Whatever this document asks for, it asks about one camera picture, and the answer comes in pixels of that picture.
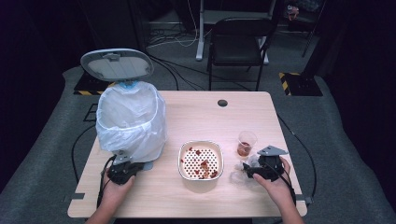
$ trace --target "wooden table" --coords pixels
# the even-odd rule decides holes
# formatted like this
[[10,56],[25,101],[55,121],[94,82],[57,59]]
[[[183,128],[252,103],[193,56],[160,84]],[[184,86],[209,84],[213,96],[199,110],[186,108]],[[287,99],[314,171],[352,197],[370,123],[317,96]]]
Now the wooden table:
[[[160,91],[166,102],[168,140],[152,170],[138,173],[116,217],[280,217],[266,190],[253,179],[238,181],[234,166],[241,161],[236,153],[241,131],[254,132],[257,151],[268,145],[287,149],[271,96],[263,91]],[[227,101],[219,106],[218,101]],[[217,181],[196,186],[184,180],[177,169],[183,143],[211,140],[221,146],[224,171]],[[70,203],[70,217],[90,217],[96,209],[100,172],[111,153],[96,139],[78,183],[76,193],[83,199]],[[301,188],[290,155],[290,178],[297,195]],[[297,201],[301,216],[305,202]]]

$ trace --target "hand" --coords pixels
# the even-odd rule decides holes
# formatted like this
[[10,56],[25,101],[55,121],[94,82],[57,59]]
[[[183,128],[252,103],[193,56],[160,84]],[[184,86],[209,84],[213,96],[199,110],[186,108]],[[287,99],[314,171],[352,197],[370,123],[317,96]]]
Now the hand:
[[[289,174],[290,173],[289,163],[285,159],[281,157],[279,158],[283,163],[285,172]],[[285,172],[283,173],[283,177],[289,181],[289,177],[287,174],[285,174]],[[257,174],[254,174],[253,178],[268,191],[268,194],[270,195],[271,199],[278,207],[283,203],[289,203],[289,202],[293,203],[290,195],[290,189],[288,185],[286,185],[286,183],[281,178],[278,178],[274,182],[271,182],[270,180],[266,180]]]
[[87,220],[88,224],[106,224],[114,216],[119,206],[125,199],[126,194],[134,184],[134,175],[124,184],[118,185],[108,178],[108,168],[103,179],[103,198],[98,209]]
[[134,184],[134,175],[125,184],[118,185],[108,178],[108,170],[109,169],[107,168],[103,180],[103,186],[105,189],[100,207],[105,207],[109,211],[115,213]]
[[[285,172],[282,176],[290,184],[290,180],[287,175],[290,173],[290,165],[285,159],[281,157],[279,158],[282,160],[285,169]],[[291,198],[289,186],[283,181],[283,179],[278,178],[276,181],[271,182],[270,180],[266,180],[257,174],[254,174],[253,178],[257,182],[259,182],[259,184],[261,184],[265,189],[267,189],[268,194],[280,211],[284,224],[304,223],[303,219],[297,211],[296,206],[294,205],[293,199]]]

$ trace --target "office chair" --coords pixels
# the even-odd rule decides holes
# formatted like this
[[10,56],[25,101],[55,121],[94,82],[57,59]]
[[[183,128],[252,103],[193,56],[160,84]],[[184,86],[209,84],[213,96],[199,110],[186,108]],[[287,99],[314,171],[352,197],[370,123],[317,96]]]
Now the office chair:
[[[252,82],[246,76],[238,79],[213,79],[212,66],[259,66],[256,91],[262,77],[263,57],[273,38],[277,23],[282,14],[283,0],[276,0],[272,19],[229,18],[218,21],[212,28],[209,56],[206,70],[209,72],[209,90],[212,82]],[[265,36],[260,46],[258,37]]]

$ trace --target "open lid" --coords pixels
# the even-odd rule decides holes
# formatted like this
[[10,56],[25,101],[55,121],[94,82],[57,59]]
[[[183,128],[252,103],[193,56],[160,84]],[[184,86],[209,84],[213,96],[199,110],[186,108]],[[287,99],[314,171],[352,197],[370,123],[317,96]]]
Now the open lid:
[[149,76],[154,71],[151,59],[134,49],[99,49],[81,57],[82,67],[103,81],[126,81]]

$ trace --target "plastic trash bag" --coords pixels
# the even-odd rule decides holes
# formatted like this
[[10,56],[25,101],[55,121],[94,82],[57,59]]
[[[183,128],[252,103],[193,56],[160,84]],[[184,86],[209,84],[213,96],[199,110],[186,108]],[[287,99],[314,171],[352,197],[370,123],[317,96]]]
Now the plastic trash bag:
[[158,159],[167,139],[165,110],[164,99],[147,82],[107,88],[96,111],[101,148],[117,154],[114,164]]

